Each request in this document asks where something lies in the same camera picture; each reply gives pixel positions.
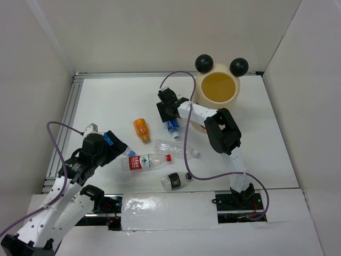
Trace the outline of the blue label bottle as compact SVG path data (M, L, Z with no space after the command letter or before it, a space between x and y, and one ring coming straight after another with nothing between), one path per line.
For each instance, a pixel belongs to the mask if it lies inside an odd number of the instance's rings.
M108 132L104 133L103 136L104 136L106 142L108 143L108 145L110 145L110 146L114 145L114 141L109 138L109 133ZM123 154L125 156L129 156L129 157L132 157L132 156L136 155L136 153L133 150L131 150L130 147L127 147Z
M180 138L180 135L179 135L180 127L179 127L177 118L167 121L166 127L167 127L168 132L172 135L174 140L178 140Z

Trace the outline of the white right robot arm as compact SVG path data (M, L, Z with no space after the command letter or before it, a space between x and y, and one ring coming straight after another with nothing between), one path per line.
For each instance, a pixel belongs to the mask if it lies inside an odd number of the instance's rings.
M254 186L247 179L245 166L241 157L241 131L233 119L230 111L226 108L209 109L200 106L187 98L178 98L174 91L169 88L158 91L160 102L157 108L162 122L172 118L186 118L187 124L184 136L184 161L189 175L201 181L213 180L230 175L230 189L232 198L230 202L236 209L245 209L251 202L255 193ZM225 164L228 165L229 173L219 174L213 177L200 178L195 176L189 169L187 159L187 138L190 122L194 122L206 129L211 147L219 154Z

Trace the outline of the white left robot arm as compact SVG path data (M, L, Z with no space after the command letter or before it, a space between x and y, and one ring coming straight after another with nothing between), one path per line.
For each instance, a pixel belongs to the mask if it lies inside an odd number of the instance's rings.
M86 181L98 167L111 163L127 148L111 131L84 136L82 146L59 171L42 210L28 217L16 234L3 236L5 254L55 255L56 247L85 214L101 212L105 207L104 191Z

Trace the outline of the cream bin with black ears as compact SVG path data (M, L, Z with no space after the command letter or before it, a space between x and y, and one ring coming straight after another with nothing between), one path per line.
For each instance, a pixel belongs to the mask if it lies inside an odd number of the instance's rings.
M198 74L193 102L210 109L232 109L240 92L240 77L249 69L247 60L236 58L225 65L202 54L194 64Z

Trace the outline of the red label plastic bottle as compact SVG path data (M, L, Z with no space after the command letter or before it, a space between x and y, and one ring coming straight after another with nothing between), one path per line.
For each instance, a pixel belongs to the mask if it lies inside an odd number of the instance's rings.
M121 167L124 171L149 171L159 169L171 161L171 155L136 155L121 159Z

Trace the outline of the small orange plastic bottle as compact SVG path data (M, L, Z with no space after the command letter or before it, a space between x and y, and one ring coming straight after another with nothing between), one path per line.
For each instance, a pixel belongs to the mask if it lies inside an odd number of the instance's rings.
M147 123L145 119L139 118L134 121L133 123L135 132L137 136L141 139L143 143L149 143L150 142L150 133L149 128L147 126Z

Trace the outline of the clear unlabelled plastic bottle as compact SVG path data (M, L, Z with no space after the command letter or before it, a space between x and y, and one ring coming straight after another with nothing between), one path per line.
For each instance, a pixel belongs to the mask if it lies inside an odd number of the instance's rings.
M183 159L184 158L184 143L157 139L154 142L154 151L157 154L171 155L174 158ZM197 149L187 145L186 156L188 159L199 158L199 152Z

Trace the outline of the black label small bottle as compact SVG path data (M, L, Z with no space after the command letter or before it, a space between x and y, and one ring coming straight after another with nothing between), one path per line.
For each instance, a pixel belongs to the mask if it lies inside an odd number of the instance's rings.
M162 177L161 185L164 191L169 192L185 187L191 180L192 176L189 173L174 172Z

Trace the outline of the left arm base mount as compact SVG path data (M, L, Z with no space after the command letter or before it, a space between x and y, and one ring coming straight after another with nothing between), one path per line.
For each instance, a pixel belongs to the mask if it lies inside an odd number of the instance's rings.
M76 227L106 227L111 231L121 231L122 195L105 195L98 212L84 215Z

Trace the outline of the aluminium frame rail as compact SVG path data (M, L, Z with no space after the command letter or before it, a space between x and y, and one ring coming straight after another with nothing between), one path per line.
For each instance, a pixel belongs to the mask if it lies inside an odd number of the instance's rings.
M195 93L195 90L196 90L196 80L194 78L194 76L188 72L188 71L174 71L170 74L168 74L164 80L162 81L159 89L161 90L163 84L165 83L165 81L167 80L167 78L171 77L172 75L174 74L177 74L177 73L184 73L186 75L189 75L192 80L193 80L193 91L192 91L192 94L190 96L190 100L192 100L193 96L194 96L194 93ZM189 103L189 106L186 107L186 109L188 109L189 113L185 115L185 117L187 118L187 122L186 122L186 127L185 127L185 132L184 132L184 149L186 150L186 147L187 147L187 144L188 144L188 131L189 131L189 125L190 125L190 120L191 120L191 117L192 117L192 114L193 114L193 108L194 108L194 103L192 103L190 101ZM66 127L67 129L70 129L72 131L75 131L77 132L78 134L80 135L83 135L83 132L80 132L79 130L77 129L74 129L73 127L69 126L69 125L66 125L66 124L63 124L63 123L60 123L60 122L57 122L57 121L49 121L47 124L46 124L46 129L47 129L47 132L50 136L50 139L52 141L52 144L55 148L55 151L56 153L59 155L59 158L60 158L60 161L62 163L62 169L65 173L65 175L67 175L66 173L66 166L65 166L65 161L64 161L64 158L62 156L62 153L58 147L58 144L56 143L56 140L54 138L54 136L52 135L52 132L51 132L51 129L50 129L50 125L51 124L57 124L57 125L60 125L60 126L63 126L63 127ZM219 174L219 175L215 175L215 176L212 176L212 177L207 177L207 178L200 178L200 177L197 177L195 176L191 170L190 170L190 167L188 165L188 158L186 156L186 152L184 152L184 164L185 164L185 167L186 167L186 170L187 172L192 176L192 178L196 179L196 180L200 180L200 181L206 181L206 180L213 180L213 179L217 179L217 178L220 178L220 177L223 177L223 176L228 176L228 175L239 175L239 176L249 176L251 177L252 179L254 179L256 182L259 183L259 185L262 187L262 189L264 190L264 192L267 194L267 189L265 188L265 186L262 184L262 182L257 179L254 175L250 174L250 173L247 173L247 172L228 172L228 173L222 173L222 174Z

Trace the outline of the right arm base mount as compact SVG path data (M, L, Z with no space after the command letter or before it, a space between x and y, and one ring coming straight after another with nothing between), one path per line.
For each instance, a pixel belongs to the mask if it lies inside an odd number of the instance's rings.
M255 193L244 204L238 205L233 200L231 193L215 194L211 202L216 206L217 219L219 224L223 223L246 223L266 222L264 215L259 220L253 220L251 216L258 218L264 211L260 193Z

